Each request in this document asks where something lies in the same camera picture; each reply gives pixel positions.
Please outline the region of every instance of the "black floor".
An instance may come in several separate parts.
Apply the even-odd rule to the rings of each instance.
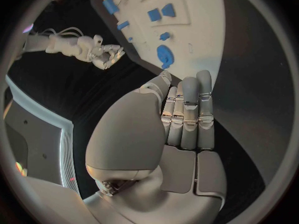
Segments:
[[[49,6],[35,23],[38,31],[50,27],[60,31],[71,26],[88,36],[100,34],[104,44],[117,43],[89,0],[65,0]],[[85,169],[85,150],[94,127],[117,99],[155,75],[127,56],[102,71],[74,57],[44,52],[24,54],[9,75],[34,100],[73,121],[79,190],[83,199],[94,194],[97,187]],[[250,205],[265,185],[249,156],[218,122],[215,134],[215,151],[224,163],[228,180],[226,204],[215,223],[224,224]]]

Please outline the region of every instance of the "white control panel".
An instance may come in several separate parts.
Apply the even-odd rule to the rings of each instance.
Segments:
[[[104,0],[141,59],[180,79],[217,78],[225,38],[223,0]]]

